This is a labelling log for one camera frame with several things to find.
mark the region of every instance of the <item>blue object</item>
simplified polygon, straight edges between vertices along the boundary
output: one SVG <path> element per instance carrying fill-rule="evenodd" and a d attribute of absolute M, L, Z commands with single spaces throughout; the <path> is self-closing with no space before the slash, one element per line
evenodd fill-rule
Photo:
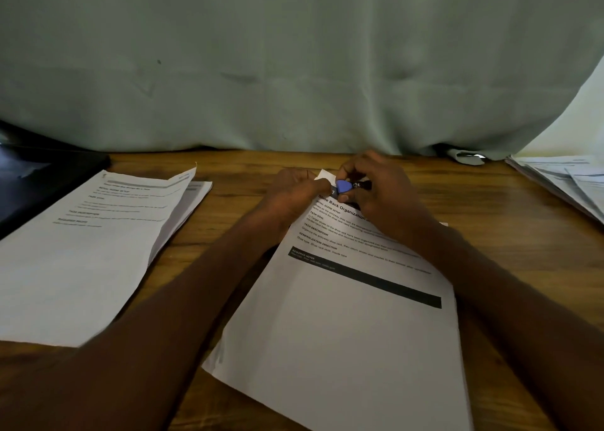
<path fill-rule="evenodd" d="M 352 183 L 347 182 L 346 180 L 337 180 L 336 188 L 338 189 L 338 194 L 342 194 L 343 192 L 348 192 L 352 189 Z"/>

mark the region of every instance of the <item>stack of papers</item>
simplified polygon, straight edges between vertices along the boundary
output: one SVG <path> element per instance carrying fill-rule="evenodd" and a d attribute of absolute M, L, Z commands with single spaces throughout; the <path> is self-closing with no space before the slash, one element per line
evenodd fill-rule
<path fill-rule="evenodd" d="M 291 225 L 202 367 L 312 431 L 472 429 L 452 285 L 331 197 Z"/>
<path fill-rule="evenodd" d="M 0 340 L 79 346 L 102 331 L 212 187 L 99 172 L 0 241 Z"/>
<path fill-rule="evenodd" d="M 509 157 L 506 162 L 584 214 L 604 223 L 604 166 L 593 156 Z"/>

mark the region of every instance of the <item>hand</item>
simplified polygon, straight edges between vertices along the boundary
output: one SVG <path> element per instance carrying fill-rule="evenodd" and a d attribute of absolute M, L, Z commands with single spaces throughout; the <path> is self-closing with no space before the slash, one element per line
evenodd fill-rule
<path fill-rule="evenodd" d="M 331 194 L 332 185 L 329 181 L 315 178 L 316 175 L 308 170 L 281 170 L 264 198 L 250 213 L 260 217 L 263 225 L 269 227 L 272 245 L 283 240 L 291 223 L 304 213 L 315 197 Z"/>
<path fill-rule="evenodd" d="M 340 194 L 338 201 L 356 202 L 363 216 L 382 233 L 414 249 L 426 229 L 439 226 L 405 171 L 375 151 L 358 154 L 344 163 L 336 178 L 354 182 L 364 176 L 372 181 L 371 191 L 353 189 Z"/>

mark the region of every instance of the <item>wooden desk surface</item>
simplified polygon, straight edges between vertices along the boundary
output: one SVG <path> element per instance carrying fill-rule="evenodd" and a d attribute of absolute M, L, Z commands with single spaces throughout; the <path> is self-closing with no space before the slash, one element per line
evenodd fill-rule
<path fill-rule="evenodd" d="M 344 155 L 250 151 L 115 154 L 114 172 L 169 178 L 198 164 L 214 187 L 147 273 L 129 310 L 171 281 L 262 197 L 281 168 L 337 169 Z M 399 159 L 440 221 L 550 298 L 604 329 L 604 230 L 504 163 L 481 167 L 424 157 Z M 223 310 L 212 347 L 254 282 L 250 274 Z M 555 429 L 471 310 L 458 309 L 477 431 Z M 0 342 L 0 386 L 61 348 Z M 171 430 L 298 430 L 301 426 L 197 370 Z"/>

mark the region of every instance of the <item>person's right hand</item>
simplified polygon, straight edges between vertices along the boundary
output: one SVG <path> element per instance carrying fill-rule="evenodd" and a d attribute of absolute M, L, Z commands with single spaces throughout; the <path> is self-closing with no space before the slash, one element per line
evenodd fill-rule
<path fill-rule="evenodd" d="M 352 189 L 340 194 L 338 201 L 356 202 L 363 216 L 388 237 L 414 248 L 427 229 L 440 226 L 420 201 L 405 171 L 375 151 L 344 163 L 336 179 L 355 182 L 364 176 L 372 181 L 371 191 Z"/>

